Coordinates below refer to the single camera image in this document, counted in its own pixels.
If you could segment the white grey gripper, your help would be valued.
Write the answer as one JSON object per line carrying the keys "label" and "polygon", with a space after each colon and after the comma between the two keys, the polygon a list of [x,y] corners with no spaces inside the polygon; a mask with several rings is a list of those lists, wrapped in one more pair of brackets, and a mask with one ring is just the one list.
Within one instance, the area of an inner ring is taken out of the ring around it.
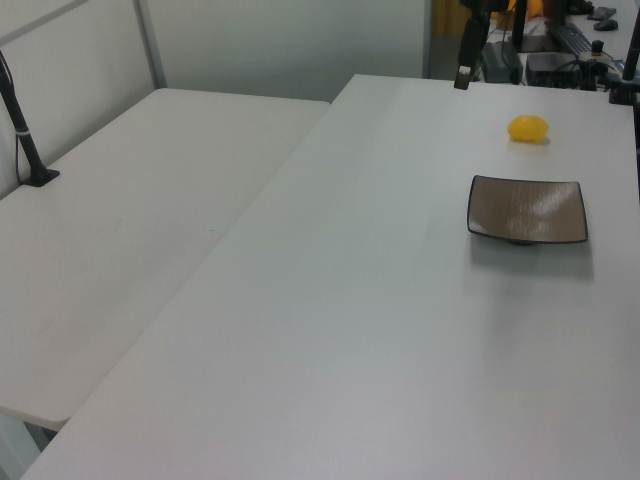
{"label": "white grey gripper", "polygon": [[460,0],[459,4],[471,12],[461,38],[454,88],[467,90],[477,69],[481,50],[489,31],[489,17],[505,10],[505,0]]}

